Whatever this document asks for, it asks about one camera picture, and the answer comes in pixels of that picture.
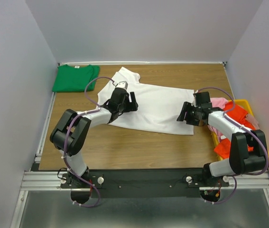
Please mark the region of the white t-shirt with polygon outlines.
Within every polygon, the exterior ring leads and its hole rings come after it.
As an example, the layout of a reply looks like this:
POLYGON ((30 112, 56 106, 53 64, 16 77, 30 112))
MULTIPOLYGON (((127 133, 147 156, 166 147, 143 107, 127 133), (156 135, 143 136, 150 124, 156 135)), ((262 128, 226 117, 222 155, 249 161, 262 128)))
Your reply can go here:
POLYGON ((143 84, 138 73, 124 67, 112 79, 116 83, 126 81, 127 90, 135 93, 138 103, 137 111, 122 114, 112 126, 156 133, 194 134, 192 125, 177 121, 183 103, 193 102, 193 90, 143 84))

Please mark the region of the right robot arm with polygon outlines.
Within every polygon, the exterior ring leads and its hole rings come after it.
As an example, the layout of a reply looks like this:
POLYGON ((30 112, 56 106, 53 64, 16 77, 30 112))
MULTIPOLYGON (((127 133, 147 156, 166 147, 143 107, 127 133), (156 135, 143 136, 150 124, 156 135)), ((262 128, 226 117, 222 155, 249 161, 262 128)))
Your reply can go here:
POLYGON ((260 175, 269 167, 266 137, 262 130, 252 130, 232 119, 227 111, 213 107, 208 92, 194 94, 194 102, 184 102, 178 122, 198 126, 205 123, 221 132, 231 142, 230 156, 204 165, 201 182, 212 186, 226 175, 260 175))

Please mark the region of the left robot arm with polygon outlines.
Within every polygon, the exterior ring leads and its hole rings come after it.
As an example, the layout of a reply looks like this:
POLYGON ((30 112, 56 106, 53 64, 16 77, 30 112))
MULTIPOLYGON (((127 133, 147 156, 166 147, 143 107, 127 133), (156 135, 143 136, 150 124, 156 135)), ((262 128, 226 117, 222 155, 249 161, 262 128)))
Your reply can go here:
POLYGON ((61 151, 69 172, 73 175, 71 182, 78 188, 87 184, 88 167, 84 162, 81 149, 89 129, 102 124, 110 124, 119 116, 138 110, 134 92, 117 87, 111 97, 100 107, 77 113, 67 109, 50 134, 51 143, 61 151))

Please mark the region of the pink t-shirt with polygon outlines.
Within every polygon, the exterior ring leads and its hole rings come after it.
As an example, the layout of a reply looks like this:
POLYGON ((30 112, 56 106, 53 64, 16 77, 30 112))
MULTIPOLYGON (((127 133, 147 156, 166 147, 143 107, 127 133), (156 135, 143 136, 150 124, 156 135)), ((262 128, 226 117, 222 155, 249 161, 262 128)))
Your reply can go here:
MULTIPOLYGON (((221 109, 225 108, 225 105, 229 102, 227 99, 223 97, 217 97, 217 98, 211 98, 212 106, 213 107, 219 107, 221 109)), ((210 131, 214 132, 217 135, 218 141, 221 140, 221 136, 223 135, 220 131, 218 131, 216 128, 208 125, 208 128, 210 131)))

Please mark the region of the orange t-shirt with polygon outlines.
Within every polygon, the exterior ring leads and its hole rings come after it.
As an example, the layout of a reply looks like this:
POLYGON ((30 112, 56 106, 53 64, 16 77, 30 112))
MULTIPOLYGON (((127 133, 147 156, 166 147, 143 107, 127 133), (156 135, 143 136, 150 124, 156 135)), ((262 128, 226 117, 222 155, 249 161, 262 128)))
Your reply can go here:
MULTIPOLYGON (((229 117, 234 119, 245 127, 251 128, 252 130, 259 130, 258 121, 247 112, 244 108, 239 105, 235 105, 235 108, 227 113, 229 117)), ((214 148, 214 152, 217 153, 222 159, 227 159, 230 156, 231 142, 227 139, 220 131, 210 127, 209 129, 217 135, 218 144, 214 148)))

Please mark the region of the folded green t-shirt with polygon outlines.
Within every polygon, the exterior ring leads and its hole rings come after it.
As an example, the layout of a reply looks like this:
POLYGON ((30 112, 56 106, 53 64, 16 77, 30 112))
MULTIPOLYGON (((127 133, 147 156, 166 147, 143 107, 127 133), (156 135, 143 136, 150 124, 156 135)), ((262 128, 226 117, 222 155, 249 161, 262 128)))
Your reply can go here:
POLYGON ((78 68, 61 65, 57 68, 52 91, 56 93, 84 92, 87 85, 98 77, 99 72, 100 67, 95 65, 78 68))

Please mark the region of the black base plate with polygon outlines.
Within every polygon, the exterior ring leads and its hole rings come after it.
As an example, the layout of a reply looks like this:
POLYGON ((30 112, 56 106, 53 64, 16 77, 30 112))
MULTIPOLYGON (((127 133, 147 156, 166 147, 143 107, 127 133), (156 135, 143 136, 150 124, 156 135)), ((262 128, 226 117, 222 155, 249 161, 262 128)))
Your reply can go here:
POLYGON ((203 190, 228 187, 222 177, 205 177, 202 168, 90 170, 88 181, 99 190, 82 183, 69 173, 61 178, 61 188, 79 190, 81 195, 104 198, 198 198, 203 190))

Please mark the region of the aluminium frame rail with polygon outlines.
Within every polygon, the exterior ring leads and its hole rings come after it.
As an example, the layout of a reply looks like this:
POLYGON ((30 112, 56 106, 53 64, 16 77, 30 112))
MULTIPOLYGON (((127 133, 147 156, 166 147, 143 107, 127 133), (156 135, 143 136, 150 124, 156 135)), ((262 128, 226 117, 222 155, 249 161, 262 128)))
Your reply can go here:
MULTIPOLYGON (((240 175, 236 177, 238 189, 269 189, 269 172, 258 176, 240 175)), ((23 174, 21 191, 63 190, 55 171, 28 171, 23 174)))

